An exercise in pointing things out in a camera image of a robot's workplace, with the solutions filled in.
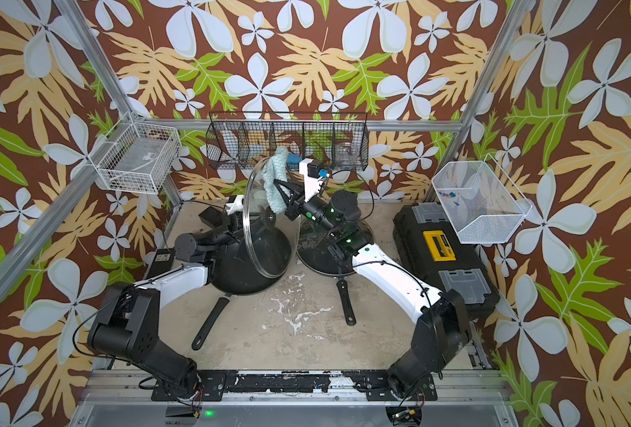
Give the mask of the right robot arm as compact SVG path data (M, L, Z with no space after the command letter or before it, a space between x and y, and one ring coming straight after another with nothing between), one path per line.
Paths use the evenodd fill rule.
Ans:
M355 194L340 190L322 199L329 174L312 159L299 162L301 181L291 180L289 158L288 153L274 154L262 168L270 208L292 221L304 217L324 233L336 261L351 262L354 273L381 289L415 323L410 349L388 369L390 390L406 399L430 374L441 374L470 341L465 301L454 290L443 291L418 279L387 256L363 231Z

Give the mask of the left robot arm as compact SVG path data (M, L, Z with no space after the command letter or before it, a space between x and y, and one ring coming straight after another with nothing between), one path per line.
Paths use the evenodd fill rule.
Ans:
M242 237L243 208L242 196L231 197L223 207L207 207L203 216L213 228L183 233L175 240L180 267L134 284L115 285L94 315L87 346L150 373L174 400L190 400L200 393L196 363L159 337L160 311L212 281L221 251Z

